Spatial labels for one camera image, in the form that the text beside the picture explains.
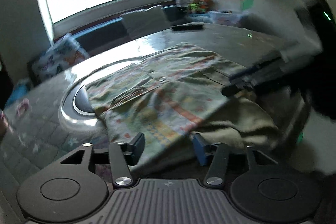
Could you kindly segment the round recessed table hob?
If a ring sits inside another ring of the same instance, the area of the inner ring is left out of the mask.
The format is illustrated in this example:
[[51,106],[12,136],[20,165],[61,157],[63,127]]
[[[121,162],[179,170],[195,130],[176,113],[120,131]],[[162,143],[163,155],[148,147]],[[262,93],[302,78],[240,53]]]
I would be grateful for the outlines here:
[[131,57],[116,61],[77,79],[66,91],[60,105],[59,120],[64,127],[74,131],[103,129],[104,125],[99,121],[89,102],[88,84],[141,60],[141,57]]

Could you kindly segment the small pink object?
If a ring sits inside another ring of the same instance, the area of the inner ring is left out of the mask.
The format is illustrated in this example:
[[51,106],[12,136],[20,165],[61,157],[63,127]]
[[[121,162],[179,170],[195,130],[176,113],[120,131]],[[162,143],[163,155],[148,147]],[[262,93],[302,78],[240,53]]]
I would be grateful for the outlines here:
[[29,108],[30,108],[30,102],[27,98],[24,98],[15,110],[17,117],[20,117],[23,114],[25,114],[27,110],[29,110]]

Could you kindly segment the blue folded blanket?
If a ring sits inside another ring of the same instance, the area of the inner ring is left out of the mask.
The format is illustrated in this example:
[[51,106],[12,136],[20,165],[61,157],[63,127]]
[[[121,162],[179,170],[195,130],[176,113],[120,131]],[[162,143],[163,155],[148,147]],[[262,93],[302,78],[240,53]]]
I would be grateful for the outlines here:
[[33,87],[33,83],[30,80],[30,78],[21,79],[18,81],[18,83],[13,88],[13,91],[11,95],[9,96],[9,99],[7,100],[5,104],[5,108],[12,105],[16,100],[22,98],[27,94],[31,88]]

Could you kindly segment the floral green patterned garment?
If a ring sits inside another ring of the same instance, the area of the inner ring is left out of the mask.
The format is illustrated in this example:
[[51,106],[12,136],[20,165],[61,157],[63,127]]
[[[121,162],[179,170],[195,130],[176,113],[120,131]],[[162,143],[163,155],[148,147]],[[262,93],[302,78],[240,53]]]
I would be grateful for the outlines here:
[[244,96],[222,95],[241,69],[215,52],[180,43],[89,83],[88,99],[111,142],[145,135],[139,165],[196,133],[235,148],[274,148],[281,135],[272,118]]

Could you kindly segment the clear plastic storage box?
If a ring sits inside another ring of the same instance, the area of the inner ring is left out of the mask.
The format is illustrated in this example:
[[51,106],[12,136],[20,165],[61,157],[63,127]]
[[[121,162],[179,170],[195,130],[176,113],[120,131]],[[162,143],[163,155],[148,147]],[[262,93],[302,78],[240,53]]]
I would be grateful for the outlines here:
[[241,27],[242,20],[249,15],[248,12],[218,12],[210,11],[210,19],[213,24],[224,26]]

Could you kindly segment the teal window bench sofa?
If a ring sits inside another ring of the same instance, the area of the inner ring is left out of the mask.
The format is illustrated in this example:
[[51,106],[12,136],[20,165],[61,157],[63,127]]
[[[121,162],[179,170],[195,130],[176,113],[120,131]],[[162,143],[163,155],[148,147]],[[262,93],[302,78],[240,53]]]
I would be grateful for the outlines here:
[[132,34],[131,30],[123,25],[122,17],[118,17],[76,34],[66,34],[55,43],[55,48],[60,47],[64,38],[70,37],[70,40],[74,41],[76,45],[80,45],[90,56],[94,56],[132,40],[187,22],[186,8],[184,7],[177,5],[164,6],[162,10],[167,19],[166,26],[160,26],[158,21],[152,20],[148,26],[142,26],[137,33]]

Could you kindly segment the black remote control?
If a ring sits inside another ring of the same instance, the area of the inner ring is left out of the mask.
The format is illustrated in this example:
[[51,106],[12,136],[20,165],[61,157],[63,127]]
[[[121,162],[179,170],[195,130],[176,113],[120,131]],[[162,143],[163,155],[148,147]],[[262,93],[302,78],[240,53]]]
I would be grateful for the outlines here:
[[184,25],[176,25],[172,26],[171,30],[174,32],[180,32],[180,31],[201,31],[204,29],[204,25],[202,24],[184,24]]

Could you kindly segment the butterfly print pillow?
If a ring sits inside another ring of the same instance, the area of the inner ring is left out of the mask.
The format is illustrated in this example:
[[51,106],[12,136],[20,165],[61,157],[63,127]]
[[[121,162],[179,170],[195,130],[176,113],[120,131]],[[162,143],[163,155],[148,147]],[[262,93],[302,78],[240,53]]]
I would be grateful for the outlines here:
[[36,86],[89,58],[90,55],[80,43],[71,34],[66,34],[48,50],[29,61],[27,70]]

